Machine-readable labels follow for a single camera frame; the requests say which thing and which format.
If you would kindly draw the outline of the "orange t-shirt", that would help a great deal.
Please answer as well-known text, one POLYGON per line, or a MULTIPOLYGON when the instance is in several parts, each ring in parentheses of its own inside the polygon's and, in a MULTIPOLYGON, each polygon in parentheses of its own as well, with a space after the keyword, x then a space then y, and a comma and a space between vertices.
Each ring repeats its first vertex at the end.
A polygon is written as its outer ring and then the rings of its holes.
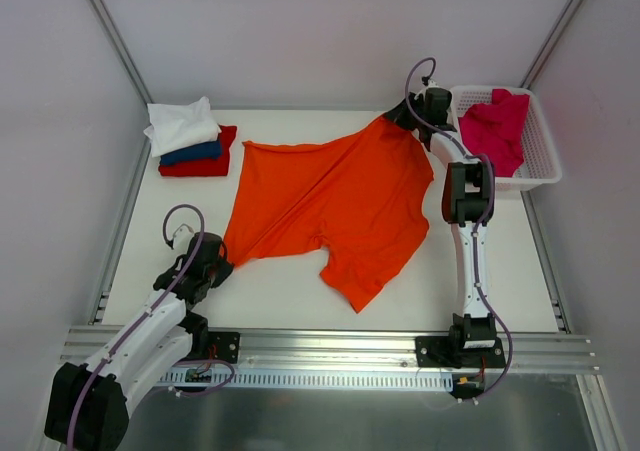
POLYGON ((409 131, 383 116, 324 144, 243 146, 224 235, 235 266, 325 248, 322 280, 361 312, 429 231, 429 159, 409 131))

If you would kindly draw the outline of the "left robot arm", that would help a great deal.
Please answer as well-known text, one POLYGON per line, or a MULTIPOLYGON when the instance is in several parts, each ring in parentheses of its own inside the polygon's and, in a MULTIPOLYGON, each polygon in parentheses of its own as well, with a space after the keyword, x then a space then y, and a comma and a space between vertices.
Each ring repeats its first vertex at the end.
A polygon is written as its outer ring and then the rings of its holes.
POLYGON ((216 360, 220 346, 193 309, 232 271, 220 236, 194 234, 131 322, 83 363, 57 370, 45 436, 70 450, 116 449, 135 409, 170 368, 216 360))

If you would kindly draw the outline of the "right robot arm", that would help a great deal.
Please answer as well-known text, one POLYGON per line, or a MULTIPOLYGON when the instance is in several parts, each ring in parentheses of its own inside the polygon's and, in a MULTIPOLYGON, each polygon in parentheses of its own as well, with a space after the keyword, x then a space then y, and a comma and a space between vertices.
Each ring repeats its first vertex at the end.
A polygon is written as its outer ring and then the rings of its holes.
POLYGON ((418 133, 425 149, 446 168, 441 213, 450 225, 455 246, 459 310, 446 338, 417 346, 418 361, 453 368, 501 369, 505 356, 497 336, 496 313, 488 303, 486 236, 493 217, 495 177, 486 156, 469 151, 448 123, 452 94, 429 86, 407 91, 385 117, 418 133))

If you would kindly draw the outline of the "magenta crumpled t-shirt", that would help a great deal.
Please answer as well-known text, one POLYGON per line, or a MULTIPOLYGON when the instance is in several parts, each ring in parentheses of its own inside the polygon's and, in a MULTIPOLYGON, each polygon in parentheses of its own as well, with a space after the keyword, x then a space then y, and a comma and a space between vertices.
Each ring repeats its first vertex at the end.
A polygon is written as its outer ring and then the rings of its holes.
POLYGON ((485 154, 497 177, 511 178, 524 163, 521 139, 530 97, 494 89, 490 103, 472 105, 459 119, 464 145, 475 155, 485 154))

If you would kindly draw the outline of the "red folded t-shirt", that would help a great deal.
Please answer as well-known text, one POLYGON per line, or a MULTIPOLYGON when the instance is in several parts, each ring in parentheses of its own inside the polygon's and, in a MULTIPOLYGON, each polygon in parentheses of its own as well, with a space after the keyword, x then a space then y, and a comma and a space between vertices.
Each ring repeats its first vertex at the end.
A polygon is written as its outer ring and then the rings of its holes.
POLYGON ((163 177, 224 177, 229 172, 231 146, 236 136, 236 126, 221 126, 215 140, 222 146, 219 158, 182 162, 173 166, 162 166, 159 162, 158 172, 163 177))

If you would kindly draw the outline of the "blue folded t-shirt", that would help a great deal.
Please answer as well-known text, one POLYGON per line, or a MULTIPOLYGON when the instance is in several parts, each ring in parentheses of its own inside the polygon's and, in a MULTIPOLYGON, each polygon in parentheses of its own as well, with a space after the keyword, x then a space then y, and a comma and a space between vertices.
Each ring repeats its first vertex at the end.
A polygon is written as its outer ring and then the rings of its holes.
POLYGON ((173 166, 188 161, 217 159, 221 154, 222 146, 220 142, 208 141, 164 154, 160 158, 160 164, 162 166, 173 166))

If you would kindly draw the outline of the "white plastic basket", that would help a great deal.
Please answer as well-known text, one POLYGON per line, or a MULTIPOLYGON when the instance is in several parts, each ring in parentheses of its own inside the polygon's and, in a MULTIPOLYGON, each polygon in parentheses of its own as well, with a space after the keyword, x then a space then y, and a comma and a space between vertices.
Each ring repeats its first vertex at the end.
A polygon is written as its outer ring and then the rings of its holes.
POLYGON ((530 97, 521 139, 524 163, 511 178, 496 177, 497 189, 502 192, 529 191, 543 184, 557 183, 562 177, 558 154, 539 102, 530 91, 486 85, 455 86, 451 89, 451 118, 454 126, 460 130, 459 119, 472 105, 490 103, 494 89, 506 89, 512 94, 526 94, 530 97))

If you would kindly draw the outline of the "white folded t-shirt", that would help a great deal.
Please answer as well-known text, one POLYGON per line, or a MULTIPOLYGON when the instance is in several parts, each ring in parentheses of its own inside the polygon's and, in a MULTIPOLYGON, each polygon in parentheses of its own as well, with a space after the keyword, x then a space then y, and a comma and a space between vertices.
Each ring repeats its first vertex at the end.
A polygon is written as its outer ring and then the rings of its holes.
POLYGON ((189 105, 148 104, 147 111, 150 125, 143 134, 152 157, 215 141, 220 132, 206 96, 189 105))

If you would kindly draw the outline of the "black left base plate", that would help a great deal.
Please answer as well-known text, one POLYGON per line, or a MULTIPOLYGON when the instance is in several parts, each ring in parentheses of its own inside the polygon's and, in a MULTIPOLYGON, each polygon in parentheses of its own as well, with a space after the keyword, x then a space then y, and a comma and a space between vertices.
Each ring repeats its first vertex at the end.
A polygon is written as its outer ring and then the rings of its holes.
POLYGON ((202 356, 236 364, 240 344, 241 334, 239 332, 209 330, 204 341, 202 356))

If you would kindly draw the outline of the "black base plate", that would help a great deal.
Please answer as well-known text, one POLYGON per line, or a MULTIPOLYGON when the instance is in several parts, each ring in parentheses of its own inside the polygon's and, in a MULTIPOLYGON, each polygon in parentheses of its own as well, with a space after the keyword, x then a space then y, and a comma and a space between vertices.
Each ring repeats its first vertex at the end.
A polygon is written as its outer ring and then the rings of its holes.
POLYGON ((236 364, 240 344, 241 334, 239 332, 209 330, 204 341, 202 356, 236 364))
POLYGON ((506 367, 506 354, 500 339, 496 339, 489 348, 458 349, 445 336, 418 336, 415 338, 415 355, 421 368, 506 367))

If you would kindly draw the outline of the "aluminium mounting rail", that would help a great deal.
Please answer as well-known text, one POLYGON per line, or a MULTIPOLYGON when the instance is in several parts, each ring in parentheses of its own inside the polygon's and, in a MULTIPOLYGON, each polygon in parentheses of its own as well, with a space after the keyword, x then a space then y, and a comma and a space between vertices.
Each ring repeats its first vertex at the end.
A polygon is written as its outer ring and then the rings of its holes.
MULTIPOLYGON (((416 332, 239 329, 242 369, 392 372, 418 368, 416 332)), ((514 333, 510 371, 598 375, 591 340, 563 333, 514 333)))

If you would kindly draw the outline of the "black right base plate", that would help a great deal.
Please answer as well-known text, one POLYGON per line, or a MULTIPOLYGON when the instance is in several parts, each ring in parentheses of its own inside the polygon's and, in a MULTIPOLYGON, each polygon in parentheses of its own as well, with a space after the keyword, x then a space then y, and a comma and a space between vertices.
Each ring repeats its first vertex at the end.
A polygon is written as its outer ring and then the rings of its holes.
POLYGON ((415 338, 415 355, 421 368, 506 367, 506 354, 500 339, 496 339, 489 348, 458 349, 445 336, 418 336, 415 338))

